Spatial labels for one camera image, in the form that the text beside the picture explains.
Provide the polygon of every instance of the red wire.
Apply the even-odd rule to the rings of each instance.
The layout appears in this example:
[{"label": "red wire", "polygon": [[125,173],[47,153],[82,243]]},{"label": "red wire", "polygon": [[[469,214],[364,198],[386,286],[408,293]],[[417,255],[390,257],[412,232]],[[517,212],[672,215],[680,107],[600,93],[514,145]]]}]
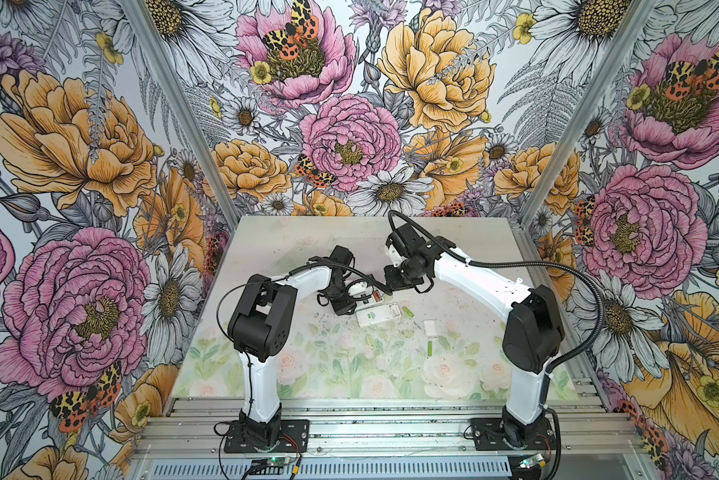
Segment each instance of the red wire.
[{"label": "red wire", "polygon": [[544,439],[544,442],[546,443],[546,455],[551,456],[551,446],[549,445],[548,439],[540,433],[536,433],[536,435]]}]

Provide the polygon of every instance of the vent grille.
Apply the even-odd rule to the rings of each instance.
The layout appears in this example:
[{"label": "vent grille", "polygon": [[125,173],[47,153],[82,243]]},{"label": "vent grille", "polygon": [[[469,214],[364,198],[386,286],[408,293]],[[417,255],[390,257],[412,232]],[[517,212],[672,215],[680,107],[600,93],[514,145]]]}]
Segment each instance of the vent grille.
[{"label": "vent grille", "polygon": [[[229,478],[240,478],[250,460],[231,458],[224,460]],[[287,478],[292,466],[281,473],[275,468],[250,475],[248,478],[269,480]],[[511,476],[511,467],[505,456],[436,457],[436,458],[305,458],[297,478],[484,478]],[[155,460],[151,480],[226,480],[218,461],[213,460]]]}]

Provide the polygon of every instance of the black mounting plate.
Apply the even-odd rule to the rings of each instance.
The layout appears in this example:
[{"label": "black mounting plate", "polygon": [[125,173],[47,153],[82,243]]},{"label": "black mounting plate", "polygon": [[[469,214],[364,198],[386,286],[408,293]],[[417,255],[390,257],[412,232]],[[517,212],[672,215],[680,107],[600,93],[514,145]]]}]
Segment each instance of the black mounting plate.
[{"label": "black mounting plate", "polygon": [[[471,434],[474,436],[474,448],[477,452],[510,452],[517,450],[542,450],[545,452],[547,448],[554,451],[557,445],[554,434],[548,434],[548,432],[551,432],[551,423],[548,418],[543,419],[539,428],[540,432],[546,432],[546,434],[539,433],[539,436],[531,440],[530,445],[525,448],[514,448],[504,442],[500,417],[472,418],[470,423]],[[549,442],[548,447],[544,442],[544,438],[540,437],[540,435],[546,437]]]},{"label": "black mounting plate", "polygon": [[[298,442],[298,449],[301,453],[307,451],[309,445],[309,420],[283,420],[280,426],[282,433],[291,437]],[[224,453],[295,453],[296,447],[290,442],[280,439],[277,445],[268,452],[262,452],[254,446],[250,445],[248,440],[243,436],[242,426],[235,422],[229,428],[224,443]]]}]

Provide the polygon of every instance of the table surface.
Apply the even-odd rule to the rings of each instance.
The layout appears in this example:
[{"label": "table surface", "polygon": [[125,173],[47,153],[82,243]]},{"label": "table surface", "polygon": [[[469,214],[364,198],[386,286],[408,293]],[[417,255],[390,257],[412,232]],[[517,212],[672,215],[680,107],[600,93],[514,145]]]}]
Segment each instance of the table surface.
[{"label": "table surface", "polygon": [[[481,261],[521,260],[503,218],[418,217],[434,235],[443,235]],[[230,289],[253,274],[278,275],[311,256],[347,247],[355,267],[383,279],[389,264],[385,217],[245,216],[224,257],[205,303],[192,346],[173,388],[173,398],[240,398],[242,366],[237,352],[218,331],[216,309]],[[526,269],[499,272],[531,284]],[[226,327],[243,289],[220,309]],[[487,307],[449,283],[435,281],[426,294],[396,292],[410,318],[361,328],[354,315],[337,316],[317,305],[316,295],[297,303],[288,343],[278,355],[280,398],[409,398],[501,400],[511,388],[509,363],[501,350],[505,323]],[[423,321],[436,324],[428,356]],[[549,398],[576,400],[564,366],[555,371]]]}]

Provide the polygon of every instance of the small white box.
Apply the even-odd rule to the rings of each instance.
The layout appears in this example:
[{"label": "small white box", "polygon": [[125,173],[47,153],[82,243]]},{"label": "small white box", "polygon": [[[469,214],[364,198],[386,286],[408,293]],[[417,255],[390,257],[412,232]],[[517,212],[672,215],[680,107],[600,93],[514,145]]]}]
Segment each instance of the small white box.
[{"label": "small white box", "polygon": [[365,327],[389,320],[399,320],[403,313],[399,309],[399,304],[394,302],[371,306],[356,312],[356,315],[359,326]]}]

